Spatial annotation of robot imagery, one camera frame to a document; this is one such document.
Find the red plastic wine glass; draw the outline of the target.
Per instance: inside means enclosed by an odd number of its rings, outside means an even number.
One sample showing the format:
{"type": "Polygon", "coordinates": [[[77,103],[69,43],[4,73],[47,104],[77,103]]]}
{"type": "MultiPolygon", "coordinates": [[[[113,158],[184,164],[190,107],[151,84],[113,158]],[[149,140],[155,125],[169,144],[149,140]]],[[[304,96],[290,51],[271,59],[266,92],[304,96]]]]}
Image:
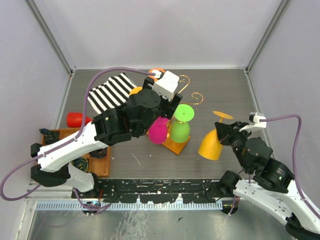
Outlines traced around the red plastic wine glass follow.
{"type": "Polygon", "coordinates": [[[69,112],[66,116],[66,125],[69,128],[80,128],[82,126],[84,119],[84,125],[87,125],[88,123],[92,122],[93,119],[83,115],[80,112],[69,112]]]}

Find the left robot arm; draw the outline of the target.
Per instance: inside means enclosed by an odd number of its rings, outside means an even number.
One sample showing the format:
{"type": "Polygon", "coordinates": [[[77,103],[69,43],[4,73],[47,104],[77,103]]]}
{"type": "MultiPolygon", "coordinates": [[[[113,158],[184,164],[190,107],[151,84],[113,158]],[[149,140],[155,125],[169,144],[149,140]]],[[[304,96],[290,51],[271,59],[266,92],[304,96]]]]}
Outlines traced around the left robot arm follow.
{"type": "Polygon", "coordinates": [[[70,186],[95,198],[100,193],[98,177],[72,165],[72,161],[95,150],[144,136],[159,118],[171,119],[182,96],[175,92],[179,76],[165,72],[153,82],[146,78],[142,90],[131,94],[123,105],[95,116],[79,131],[53,144],[31,146],[37,165],[31,179],[44,187],[70,186]]]}

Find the magenta plastic wine glass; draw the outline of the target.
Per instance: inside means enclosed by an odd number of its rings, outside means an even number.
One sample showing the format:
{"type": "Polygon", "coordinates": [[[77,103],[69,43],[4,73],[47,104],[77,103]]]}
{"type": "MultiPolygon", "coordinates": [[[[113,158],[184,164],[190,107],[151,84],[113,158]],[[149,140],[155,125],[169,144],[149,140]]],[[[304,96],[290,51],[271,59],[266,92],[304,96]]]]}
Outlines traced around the magenta plastic wine glass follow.
{"type": "Polygon", "coordinates": [[[158,117],[148,131],[149,140],[154,144],[162,144],[167,139],[169,120],[167,118],[158,117]]]}

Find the yellow-orange plastic wine glass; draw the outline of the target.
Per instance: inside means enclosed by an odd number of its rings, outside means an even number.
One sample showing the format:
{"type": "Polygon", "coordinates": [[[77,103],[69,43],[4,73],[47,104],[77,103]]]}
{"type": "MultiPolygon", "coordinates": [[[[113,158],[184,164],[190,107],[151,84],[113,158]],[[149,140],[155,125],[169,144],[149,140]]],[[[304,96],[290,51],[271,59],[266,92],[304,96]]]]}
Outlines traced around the yellow-orange plastic wine glass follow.
{"type": "Polygon", "coordinates": [[[137,94],[137,93],[138,93],[139,91],[141,91],[142,89],[143,89],[142,86],[137,86],[137,87],[133,88],[133,89],[130,91],[129,95],[131,96],[131,95],[133,95],[133,94],[137,94]]]}

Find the yellow plastic wine glass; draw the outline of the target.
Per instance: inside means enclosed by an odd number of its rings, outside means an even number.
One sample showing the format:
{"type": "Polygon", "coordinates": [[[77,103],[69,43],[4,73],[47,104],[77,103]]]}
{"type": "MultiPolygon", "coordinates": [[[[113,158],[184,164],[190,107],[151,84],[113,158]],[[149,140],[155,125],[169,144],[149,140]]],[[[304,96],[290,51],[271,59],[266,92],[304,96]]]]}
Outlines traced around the yellow plastic wine glass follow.
{"type": "Polygon", "coordinates": [[[218,140],[217,130],[214,128],[203,138],[198,149],[198,154],[207,160],[218,161],[222,149],[223,146],[218,140]]]}

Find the gold wire wine glass rack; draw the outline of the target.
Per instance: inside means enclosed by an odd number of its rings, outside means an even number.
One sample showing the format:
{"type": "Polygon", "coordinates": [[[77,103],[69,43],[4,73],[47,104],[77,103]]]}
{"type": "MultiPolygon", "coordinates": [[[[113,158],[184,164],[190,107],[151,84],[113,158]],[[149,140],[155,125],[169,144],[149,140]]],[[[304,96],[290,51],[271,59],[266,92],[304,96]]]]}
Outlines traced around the gold wire wine glass rack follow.
{"type": "Polygon", "coordinates": [[[199,92],[193,92],[191,97],[196,102],[180,102],[171,120],[166,124],[166,140],[162,143],[164,147],[179,155],[190,140],[189,122],[194,118],[195,111],[193,105],[199,105],[204,101],[204,97],[199,92]]]}

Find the green plastic wine glass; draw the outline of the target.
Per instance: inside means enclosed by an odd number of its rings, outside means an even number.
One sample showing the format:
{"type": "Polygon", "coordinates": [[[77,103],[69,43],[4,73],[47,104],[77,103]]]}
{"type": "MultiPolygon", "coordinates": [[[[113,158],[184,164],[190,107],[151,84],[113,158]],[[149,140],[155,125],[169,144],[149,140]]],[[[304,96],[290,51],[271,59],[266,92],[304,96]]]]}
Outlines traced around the green plastic wine glass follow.
{"type": "Polygon", "coordinates": [[[194,109],[187,104],[179,104],[174,112],[169,136],[175,143],[184,143],[190,136],[189,122],[194,118],[194,109]]]}

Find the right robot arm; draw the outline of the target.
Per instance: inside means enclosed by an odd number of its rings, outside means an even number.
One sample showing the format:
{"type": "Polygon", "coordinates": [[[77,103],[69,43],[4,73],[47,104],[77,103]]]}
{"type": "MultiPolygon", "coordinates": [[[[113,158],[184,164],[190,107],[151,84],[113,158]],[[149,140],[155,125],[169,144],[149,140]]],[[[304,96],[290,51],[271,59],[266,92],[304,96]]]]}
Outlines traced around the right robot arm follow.
{"type": "Polygon", "coordinates": [[[250,137],[251,133],[244,129],[247,122],[214,125],[218,141],[232,148],[242,170],[267,191],[261,192],[236,172],[227,170],[218,183],[220,193],[247,199],[282,223],[297,240],[318,240],[320,219],[298,195],[295,175],[272,157],[273,149],[260,137],[250,137]]]}

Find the orange plastic wine glass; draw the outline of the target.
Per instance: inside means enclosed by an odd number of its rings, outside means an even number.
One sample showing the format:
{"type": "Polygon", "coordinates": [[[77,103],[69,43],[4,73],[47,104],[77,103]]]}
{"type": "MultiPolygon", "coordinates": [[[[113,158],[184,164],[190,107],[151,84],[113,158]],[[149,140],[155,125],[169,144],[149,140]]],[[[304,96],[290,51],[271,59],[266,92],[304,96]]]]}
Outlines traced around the orange plastic wine glass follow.
{"type": "Polygon", "coordinates": [[[165,70],[162,68],[152,68],[149,71],[149,77],[151,77],[153,79],[154,82],[158,81],[159,79],[162,78],[162,76],[164,75],[165,70]]]}

